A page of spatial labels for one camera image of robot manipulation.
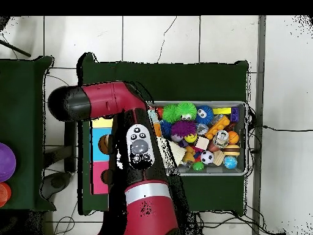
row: blue panel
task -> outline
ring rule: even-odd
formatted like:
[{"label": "blue panel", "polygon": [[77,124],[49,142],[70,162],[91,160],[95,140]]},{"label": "blue panel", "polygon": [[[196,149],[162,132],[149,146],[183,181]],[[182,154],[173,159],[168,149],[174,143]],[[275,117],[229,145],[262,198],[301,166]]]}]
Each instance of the blue panel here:
[{"label": "blue panel", "polygon": [[99,139],[103,135],[111,134],[112,128],[93,128],[92,129],[92,148],[93,161],[108,161],[109,155],[103,154],[98,148]]}]

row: green mat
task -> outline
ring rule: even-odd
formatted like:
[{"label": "green mat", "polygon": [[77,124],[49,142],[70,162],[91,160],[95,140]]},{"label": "green mat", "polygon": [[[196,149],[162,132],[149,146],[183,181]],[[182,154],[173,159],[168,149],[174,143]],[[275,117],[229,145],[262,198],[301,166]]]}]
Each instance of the green mat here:
[{"label": "green mat", "polygon": [[[142,64],[95,62],[83,55],[83,84],[104,81],[141,83],[154,101],[246,101],[248,63]],[[108,210],[107,195],[90,194],[89,123],[83,123],[83,212]],[[183,176],[191,211],[235,210],[243,215],[244,176]]]},{"label": "green mat", "polygon": [[34,61],[0,59],[0,143],[17,159],[14,175],[6,181],[11,199],[0,209],[53,211],[39,195],[43,168],[43,77],[52,57]]}]

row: yellow block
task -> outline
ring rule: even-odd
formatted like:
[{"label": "yellow block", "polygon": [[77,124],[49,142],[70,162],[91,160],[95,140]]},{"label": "yellow block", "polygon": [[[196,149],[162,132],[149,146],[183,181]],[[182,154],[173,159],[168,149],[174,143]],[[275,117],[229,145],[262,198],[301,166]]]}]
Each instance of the yellow block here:
[{"label": "yellow block", "polygon": [[231,108],[213,108],[213,114],[231,114]]},{"label": "yellow block", "polygon": [[92,128],[112,128],[113,119],[98,118],[92,120]]}]

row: toy bin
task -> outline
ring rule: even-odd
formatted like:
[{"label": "toy bin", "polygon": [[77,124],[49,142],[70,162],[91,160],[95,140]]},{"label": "toy bin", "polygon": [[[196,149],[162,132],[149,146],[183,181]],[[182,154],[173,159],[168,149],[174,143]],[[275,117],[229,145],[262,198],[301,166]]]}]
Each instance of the toy bin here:
[{"label": "toy bin", "polygon": [[[164,107],[170,103],[181,103],[182,101],[155,101],[154,104],[148,103],[151,107]],[[192,167],[179,165],[175,172],[181,176],[241,176],[248,172],[248,105],[245,102],[235,101],[189,101],[196,106],[208,105],[211,108],[238,107],[239,120],[234,127],[234,131],[239,135],[240,155],[237,157],[237,167],[229,170],[223,164],[216,166],[213,163],[205,165],[202,171],[195,171]]]}]

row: blue ball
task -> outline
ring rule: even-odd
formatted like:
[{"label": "blue ball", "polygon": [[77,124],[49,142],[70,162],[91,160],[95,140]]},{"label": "blue ball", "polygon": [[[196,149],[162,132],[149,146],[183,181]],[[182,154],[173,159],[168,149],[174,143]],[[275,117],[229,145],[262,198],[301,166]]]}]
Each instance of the blue ball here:
[{"label": "blue ball", "polygon": [[170,138],[171,137],[171,128],[172,128],[172,124],[165,121],[165,120],[162,120],[160,122],[160,125],[161,125],[161,133],[162,133],[162,136],[166,139]]},{"label": "blue ball", "polygon": [[224,157],[224,166],[229,170],[233,170],[237,166],[237,158],[234,156],[226,156]]},{"label": "blue ball", "polygon": [[197,107],[196,122],[198,124],[208,125],[214,117],[212,108],[207,105],[201,105]]}]

